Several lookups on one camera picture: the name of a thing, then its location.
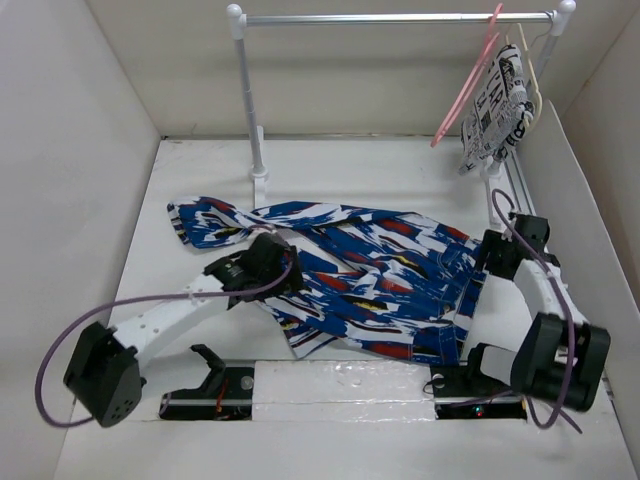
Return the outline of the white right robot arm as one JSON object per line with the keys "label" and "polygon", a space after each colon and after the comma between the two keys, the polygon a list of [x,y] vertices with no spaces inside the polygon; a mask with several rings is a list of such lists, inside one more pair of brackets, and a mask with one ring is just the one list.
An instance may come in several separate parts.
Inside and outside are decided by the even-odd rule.
{"label": "white right robot arm", "polygon": [[591,325],[562,283],[560,263],[545,251],[548,220],[511,213],[509,228],[485,232],[476,270],[512,281],[525,299],[530,326],[518,349],[477,341],[462,381],[483,394],[497,382],[538,400],[563,400],[578,412],[594,403],[611,337]]}

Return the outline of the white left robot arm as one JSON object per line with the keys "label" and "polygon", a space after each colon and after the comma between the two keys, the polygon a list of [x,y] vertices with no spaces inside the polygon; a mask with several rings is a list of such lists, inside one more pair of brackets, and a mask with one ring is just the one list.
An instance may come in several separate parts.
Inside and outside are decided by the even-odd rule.
{"label": "white left robot arm", "polygon": [[214,397],[225,387],[225,362],[204,343],[178,353],[168,347],[202,322],[240,303],[294,293],[303,287],[298,251],[274,233],[207,265],[177,294],[148,297],[152,308],[80,334],[64,384],[101,427],[127,418],[148,397],[187,391]]}

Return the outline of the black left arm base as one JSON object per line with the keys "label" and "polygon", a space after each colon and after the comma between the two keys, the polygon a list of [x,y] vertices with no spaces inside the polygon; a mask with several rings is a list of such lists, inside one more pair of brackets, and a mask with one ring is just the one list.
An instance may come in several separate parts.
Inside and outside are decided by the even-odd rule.
{"label": "black left arm base", "polygon": [[204,344],[192,345],[190,350],[203,359],[207,375],[193,388],[165,393],[159,418],[167,421],[251,420],[255,362],[226,363]]}

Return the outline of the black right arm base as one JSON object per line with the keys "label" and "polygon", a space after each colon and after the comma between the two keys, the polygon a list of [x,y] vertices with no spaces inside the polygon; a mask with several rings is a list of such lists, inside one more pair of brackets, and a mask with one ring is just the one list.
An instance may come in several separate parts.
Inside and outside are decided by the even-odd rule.
{"label": "black right arm base", "polygon": [[478,343],[463,365],[431,368],[423,393],[434,402],[437,420],[527,419],[526,406],[507,385],[510,370],[504,375],[506,381],[481,370],[482,361],[490,359],[486,354],[490,348]]}

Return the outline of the blue white red patterned trousers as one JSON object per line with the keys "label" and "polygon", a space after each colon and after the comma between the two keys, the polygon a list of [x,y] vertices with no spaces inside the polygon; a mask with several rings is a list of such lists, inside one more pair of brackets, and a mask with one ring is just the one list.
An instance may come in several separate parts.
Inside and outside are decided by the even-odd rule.
{"label": "blue white red patterned trousers", "polygon": [[291,201],[246,211],[198,196],[171,202],[186,244],[214,249],[262,231],[302,236],[302,290],[261,302],[297,358],[334,343],[436,366],[459,362],[486,276],[480,243],[414,212]]}

